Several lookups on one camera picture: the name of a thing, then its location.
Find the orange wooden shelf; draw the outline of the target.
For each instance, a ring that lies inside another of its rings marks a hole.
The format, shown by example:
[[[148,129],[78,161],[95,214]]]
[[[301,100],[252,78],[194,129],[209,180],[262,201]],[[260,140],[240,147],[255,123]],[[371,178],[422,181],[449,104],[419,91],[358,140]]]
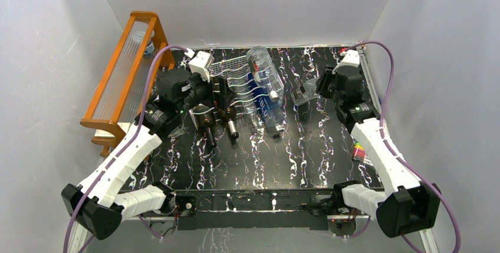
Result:
[[[138,47],[131,39],[136,31],[145,31]],[[152,38],[155,51],[144,56],[147,41]],[[110,61],[94,92],[82,126],[93,129],[92,143],[102,146],[101,157],[107,157],[127,132],[127,125],[138,115],[145,90],[151,91],[159,71],[171,69],[175,61],[171,51],[165,52],[154,63],[156,53],[168,41],[159,16],[151,11],[133,11],[114,49]],[[155,64],[153,71],[150,65]]]

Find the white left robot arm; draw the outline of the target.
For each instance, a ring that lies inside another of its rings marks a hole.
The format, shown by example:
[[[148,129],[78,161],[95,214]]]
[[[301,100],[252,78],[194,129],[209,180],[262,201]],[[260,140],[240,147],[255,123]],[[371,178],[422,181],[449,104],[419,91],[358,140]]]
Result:
[[[160,182],[125,194],[119,191],[146,156],[182,124],[188,110],[200,104],[210,110],[221,109],[233,95],[223,76],[204,78],[184,68],[167,71],[103,163],[79,184],[69,183],[61,191],[70,222],[104,240],[131,217],[149,211],[173,213],[175,192]]]

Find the pack of coloured markers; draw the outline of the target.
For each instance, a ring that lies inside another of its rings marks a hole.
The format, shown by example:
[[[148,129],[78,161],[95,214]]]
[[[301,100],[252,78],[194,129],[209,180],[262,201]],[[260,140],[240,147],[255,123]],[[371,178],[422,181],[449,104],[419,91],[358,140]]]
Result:
[[[373,167],[372,161],[369,159],[365,149],[359,142],[355,142],[353,148],[352,161]]]

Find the square clear bottle black cap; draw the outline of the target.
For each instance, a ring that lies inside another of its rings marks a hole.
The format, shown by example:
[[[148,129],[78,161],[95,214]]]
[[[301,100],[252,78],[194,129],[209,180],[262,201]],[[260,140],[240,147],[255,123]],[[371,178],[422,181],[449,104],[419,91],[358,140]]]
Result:
[[[315,98],[327,98],[328,93],[319,89],[320,80],[320,77],[309,79],[294,90],[291,94],[294,105],[301,106]]]

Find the dark wine bottle brown label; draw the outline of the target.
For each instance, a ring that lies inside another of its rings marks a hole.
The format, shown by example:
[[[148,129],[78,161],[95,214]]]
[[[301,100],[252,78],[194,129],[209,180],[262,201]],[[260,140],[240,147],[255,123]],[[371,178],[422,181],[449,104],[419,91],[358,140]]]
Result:
[[[222,123],[225,124],[228,131],[229,140],[232,145],[235,145],[237,139],[239,138],[239,133],[236,129],[236,110],[234,107],[228,107],[223,110],[219,110],[219,117]]]

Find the aluminium frame rail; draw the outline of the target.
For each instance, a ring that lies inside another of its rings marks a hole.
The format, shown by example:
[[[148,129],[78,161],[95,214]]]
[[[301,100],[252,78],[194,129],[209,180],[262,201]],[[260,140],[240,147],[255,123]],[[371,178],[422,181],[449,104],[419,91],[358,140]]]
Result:
[[[187,190],[160,185],[119,193],[110,204],[68,185],[62,192],[68,213],[97,239],[108,238],[130,218],[172,219],[181,231],[203,228],[308,228],[342,239],[360,235],[376,224],[394,238],[435,224],[437,197],[424,187],[401,189],[390,196],[362,189],[368,203],[347,196],[345,189],[320,190]]]

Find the plastic water bottle on shelf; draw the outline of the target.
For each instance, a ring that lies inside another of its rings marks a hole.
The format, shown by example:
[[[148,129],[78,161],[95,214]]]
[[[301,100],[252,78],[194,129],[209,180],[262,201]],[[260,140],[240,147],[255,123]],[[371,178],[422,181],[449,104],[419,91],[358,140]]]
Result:
[[[142,44],[143,40],[144,40],[145,34],[146,34],[145,31],[136,31],[136,32],[133,33],[131,39],[139,47]],[[154,37],[154,35],[155,35],[155,33],[153,31],[152,34],[151,34],[151,36],[149,37],[149,39],[147,41],[146,48],[144,49],[144,53],[143,53],[144,56],[153,55],[154,54],[155,47],[154,47],[153,40],[152,40],[152,38]]]

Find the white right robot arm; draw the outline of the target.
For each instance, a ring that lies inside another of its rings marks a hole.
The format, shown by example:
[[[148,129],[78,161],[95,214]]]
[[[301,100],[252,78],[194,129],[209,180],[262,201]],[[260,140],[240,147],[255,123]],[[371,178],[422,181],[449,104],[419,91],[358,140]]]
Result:
[[[389,137],[380,125],[381,115],[361,90],[363,75],[351,65],[327,67],[316,82],[317,93],[332,99],[338,120],[358,141],[382,181],[377,192],[359,182],[334,186],[333,209],[347,214],[353,208],[371,216],[389,238],[409,234],[435,225],[440,200],[433,191],[401,163],[402,156],[389,150]]]

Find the round clear bottle white cap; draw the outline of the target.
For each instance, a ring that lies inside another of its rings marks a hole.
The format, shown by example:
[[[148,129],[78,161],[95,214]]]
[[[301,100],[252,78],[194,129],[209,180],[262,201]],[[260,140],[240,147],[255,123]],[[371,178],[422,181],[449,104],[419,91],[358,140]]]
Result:
[[[265,47],[253,47],[246,54],[252,78],[250,88],[256,100],[269,100],[271,105],[282,106],[284,84],[273,60]]]

